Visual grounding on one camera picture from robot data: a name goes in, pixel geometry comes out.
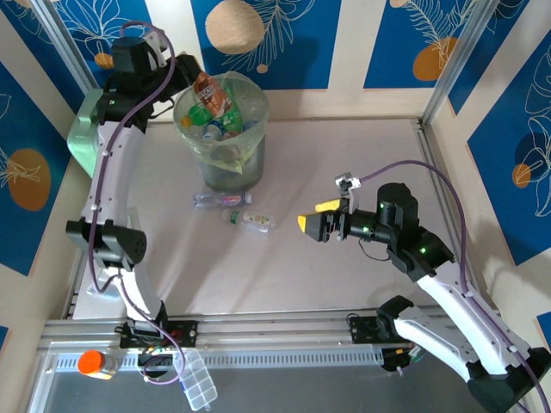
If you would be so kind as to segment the green bottle green label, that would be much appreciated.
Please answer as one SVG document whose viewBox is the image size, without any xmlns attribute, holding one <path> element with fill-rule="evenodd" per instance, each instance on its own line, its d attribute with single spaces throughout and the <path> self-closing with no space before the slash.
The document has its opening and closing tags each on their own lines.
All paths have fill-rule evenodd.
<svg viewBox="0 0 551 413">
<path fill-rule="evenodd" d="M 238 99 L 231 87 L 226 86 L 223 90 L 231 101 L 231 107 L 221 117 L 222 125 L 228 132 L 241 133 L 244 127 L 244 119 L 238 106 Z"/>
</svg>

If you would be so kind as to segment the green plastic bin liner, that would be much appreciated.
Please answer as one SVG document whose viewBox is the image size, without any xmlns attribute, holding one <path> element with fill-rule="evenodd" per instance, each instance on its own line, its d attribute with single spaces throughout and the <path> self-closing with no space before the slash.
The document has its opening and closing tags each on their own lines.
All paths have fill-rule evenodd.
<svg viewBox="0 0 551 413">
<path fill-rule="evenodd" d="M 189 108 L 195 104 L 203 106 L 195 92 L 191 96 L 176 100 L 173 108 L 173 120 L 183 141 L 199 162 L 242 174 L 245 163 L 253 155 L 265 135 L 269 117 L 268 98 L 263 90 L 240 73 L 230 71 L 216 75 L 214 78 L 222 88 L 229 86 L 233 89 L 244 119 L 243 131 L 241 133 L 229 132 L 230 138 L 223 141 L 206 141 L 202 139 L 203 126 L 182 127 L 180 119 L 189 111 Z M 214 118 L 211 122 L 218 122 L 222 125 L 221 117 Z"/>
</svg>

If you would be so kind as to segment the small green cap bottle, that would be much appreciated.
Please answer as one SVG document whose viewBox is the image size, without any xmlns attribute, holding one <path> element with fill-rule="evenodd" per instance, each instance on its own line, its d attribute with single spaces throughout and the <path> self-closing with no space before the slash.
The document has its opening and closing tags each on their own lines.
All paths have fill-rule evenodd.
<svg viewBox="0 0 551 413">
<path fill-rule="evenodd" d="M 276 227 L 274 217 L 249 210 L 225 209 L 221 218 L 228 224 L 263 235 L 270 233 Z"/>
</svg>

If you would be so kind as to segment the clear bottle purple label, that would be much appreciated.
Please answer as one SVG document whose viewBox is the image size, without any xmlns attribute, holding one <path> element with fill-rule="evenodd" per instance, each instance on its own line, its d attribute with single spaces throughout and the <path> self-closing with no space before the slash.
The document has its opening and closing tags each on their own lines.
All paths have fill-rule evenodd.
<svg viewBox="0 0 551 413">
<path fill-rule="evenodd" d="M 214 208 L 231 208 L 250 205 L 252 203 L 252 194 L 220 194 L 220 193 L 201 193 L 194 196 L 193 205 L 195 209 L 207 210 Z"/>
</svg>

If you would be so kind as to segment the mint green carry case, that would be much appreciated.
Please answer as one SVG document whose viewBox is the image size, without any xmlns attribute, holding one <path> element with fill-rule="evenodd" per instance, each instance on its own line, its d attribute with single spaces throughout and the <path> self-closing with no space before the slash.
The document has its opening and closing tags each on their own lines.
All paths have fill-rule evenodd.
<svg viewBox="0 0 551 413">
<path fill-rule="evenodd" d="M 102 89 L 91 89 L 85 96 L 67 136 L 69 152 L 92 178 L 98 152 L 96 104 L 102 97 Z"/>
</svg>

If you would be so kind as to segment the clear plastic organizer box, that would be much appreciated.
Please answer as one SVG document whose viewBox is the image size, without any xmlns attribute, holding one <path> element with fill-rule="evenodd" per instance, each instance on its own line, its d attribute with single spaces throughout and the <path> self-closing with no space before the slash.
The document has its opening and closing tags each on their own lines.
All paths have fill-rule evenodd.
<svg viewBox="0 0 551 413">
<path fill-rule="evenodd" d="M 173 367 L 190 409 L 194 413 L 210 411 L 218 392 L 199 351 L 189 348 L 183 354 L 174 353 Z"/>
</svg>

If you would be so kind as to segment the orange cap jar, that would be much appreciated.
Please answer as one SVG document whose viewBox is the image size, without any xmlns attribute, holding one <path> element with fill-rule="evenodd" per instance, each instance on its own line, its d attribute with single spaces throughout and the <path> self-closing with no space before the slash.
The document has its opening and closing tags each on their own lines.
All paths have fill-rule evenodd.
<svg viewBox="0 0 551 413">
<path fill-rule="evenodd" d="M 119 370 L 119 362 L 111 354 L 98 350 L 88 350 L 78 359 L 77 370 L 87 377 L 94 379 L 112 379 Z"/>
</svg>

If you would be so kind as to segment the aluminium frame post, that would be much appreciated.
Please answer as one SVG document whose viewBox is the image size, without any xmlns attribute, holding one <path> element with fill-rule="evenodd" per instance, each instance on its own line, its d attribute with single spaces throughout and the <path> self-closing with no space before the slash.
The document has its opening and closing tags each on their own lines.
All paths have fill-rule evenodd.
<svg viewBox="0 0 551 413">
<path fill-rule="evenodd" d="M 451 57 L 436 81 L 420 119 L 426 128 L 436 119 L 441 106 L 449 104 L 458 115 L 474 91 L 490 62 L 503 45 L 511 26 L 508 0 L 472 0 L 467 18 Z"/>
<path fill-rule="evenodd" d="M 87 95 L 98 83 L 51 0 L 29 0 L 32 9 L 78 87 Z"/>
</svg>

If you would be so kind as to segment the aluminium table side rail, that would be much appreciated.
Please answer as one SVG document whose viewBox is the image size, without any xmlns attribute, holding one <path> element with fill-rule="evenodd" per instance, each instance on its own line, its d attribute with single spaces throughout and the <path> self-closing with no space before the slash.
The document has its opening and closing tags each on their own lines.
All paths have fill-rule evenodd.
<svg viewBox="0 0 551 413">
<path fill-rule="evenodd" d="M 443 177 L 440 177 L 436 172 L 430 171 L 430 179 L 447 227 L 447 233 L 450 238 L 450 248 L 453 250 L 457 262 L 465 266 L 468 286 L 479 292 L 483 300 L 489 304 L 490 308 L 498 317 L 501 317 L 500 310 L 487 292 L 487 284 L 484 277 L 476 273 L 468 252 L 465 251 L 464 257 L 461 257 L 461 243 L 463 240 L 468 242 L 468 237 L 463 237 L 462 235 L 463 225 L 461 224 L 458 205 L 450 186 L 444 181 L 444 179 L 450 180 L 450 178 L 443 163 L 442 153 L 437 146 L 436 137 L 427 127 L 421 126 L 419 120 L 412 121 L 412 128 L 418 139 L 423 160 L 443 174 Z"/>
</svg>

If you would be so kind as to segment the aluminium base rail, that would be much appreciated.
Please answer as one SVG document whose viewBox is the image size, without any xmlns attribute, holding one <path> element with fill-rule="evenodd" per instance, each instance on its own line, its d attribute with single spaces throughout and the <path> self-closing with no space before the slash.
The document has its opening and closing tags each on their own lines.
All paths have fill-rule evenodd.
<svg viewBox="0 0 551 413">
<path fill-rule="evenodd" d="M 219 349 L 347 348 L 352 345 L 344 311 L 291 311 L 229 315 L 174 316 L 173 321 L 196 321 L 195 346 Z M 115 329 L 122 318 L 65 319 L 46 322 L 38 351 L 52 345 L 78 348 L 99 345 L 115 347 L 120 338 Z"/>
</svg>

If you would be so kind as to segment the small wired circuit board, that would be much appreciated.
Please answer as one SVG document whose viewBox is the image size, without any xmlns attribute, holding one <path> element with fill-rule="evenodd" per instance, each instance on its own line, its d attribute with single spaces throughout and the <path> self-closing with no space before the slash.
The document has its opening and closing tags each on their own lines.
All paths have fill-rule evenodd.
<svg viewBox="0 0 551 413">
<path fill-rule="evenodd" d="M 142 372 L 153 371 L 156 368 L 166 369 L 172 365 L 171 348 L 162 345 L 150 346 L 137 355 L 137 368 Z"/>
<path fill-rule="evenodd" d="M 383 364 L 381 367 L 389 376 L 399 375 L 411 369 L 421 361 L 428 352 L 416 343 L 409 343 L 406 347 L 383 349 Z"/>
</svg>

